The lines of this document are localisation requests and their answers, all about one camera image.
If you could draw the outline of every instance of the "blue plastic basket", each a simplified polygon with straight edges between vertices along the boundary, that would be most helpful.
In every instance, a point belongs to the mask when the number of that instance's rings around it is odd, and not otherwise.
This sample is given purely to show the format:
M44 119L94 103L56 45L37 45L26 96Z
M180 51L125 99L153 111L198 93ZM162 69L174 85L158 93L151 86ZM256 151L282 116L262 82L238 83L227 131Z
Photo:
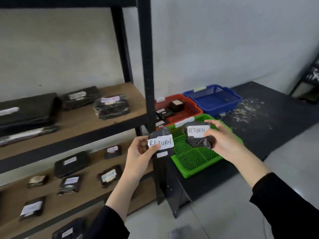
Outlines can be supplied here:
M189 90L183 95L194 100L204 113L211 116L231 111L242 101L236 92L220 85L210 85L197 92Z

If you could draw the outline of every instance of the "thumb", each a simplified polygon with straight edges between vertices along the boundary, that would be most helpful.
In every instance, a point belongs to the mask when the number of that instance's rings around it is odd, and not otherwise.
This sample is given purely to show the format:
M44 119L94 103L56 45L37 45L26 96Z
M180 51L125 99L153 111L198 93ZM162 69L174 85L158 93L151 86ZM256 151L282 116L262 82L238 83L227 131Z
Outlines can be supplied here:
M208 129L205 133L204 133L204 136L207 137L207 136L214 136L214 137L218 137L220 136L221 132L216 130L216 129Z
M142 156L151 159L152 155L160 149L160 144L157 143L151 146Z

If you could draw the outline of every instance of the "black table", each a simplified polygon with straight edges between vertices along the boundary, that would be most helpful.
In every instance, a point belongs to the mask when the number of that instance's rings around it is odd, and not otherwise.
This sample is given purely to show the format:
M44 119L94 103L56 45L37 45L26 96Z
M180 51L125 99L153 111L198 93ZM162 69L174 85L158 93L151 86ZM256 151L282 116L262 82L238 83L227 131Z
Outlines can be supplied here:
M243 101L221 120L262 161L275 149L319 121L319 106L307 104L255 82L232 88ZM238 173L226 160L185 179L173 161L165 159L160 187L176 218L179 209Z

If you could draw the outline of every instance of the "gray floor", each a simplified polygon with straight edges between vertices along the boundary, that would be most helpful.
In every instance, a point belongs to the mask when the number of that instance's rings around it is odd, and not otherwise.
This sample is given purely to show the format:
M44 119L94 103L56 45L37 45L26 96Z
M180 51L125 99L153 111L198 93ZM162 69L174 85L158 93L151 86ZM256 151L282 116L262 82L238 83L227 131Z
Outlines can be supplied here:
M277 149L265 163L307 201L319 208L319 124ZM168 203L153 203L131 215L131 239L164 238L183 228L182 238L273 238L262 213L249 202L252 192L237 175L182 210L174 219Z

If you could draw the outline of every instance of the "hand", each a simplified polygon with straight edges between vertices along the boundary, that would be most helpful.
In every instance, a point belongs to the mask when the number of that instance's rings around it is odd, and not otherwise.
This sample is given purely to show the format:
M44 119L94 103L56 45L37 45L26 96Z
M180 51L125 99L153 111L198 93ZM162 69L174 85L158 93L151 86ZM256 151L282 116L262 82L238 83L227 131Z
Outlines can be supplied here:
M234 134L220 121L205 120L205 122L215 125L219 129L218 131L210 128L204 133L204 136L214 136L216 138L217 141L212 150L224 159L234 163L239 156L249 152L248 149L237 140Z
M145 153L138 152L138 145L147 136L136 137L127 152L126 164L123 175L136 182L140 181L147 169L149 161L160 148L160 144L151 146Z

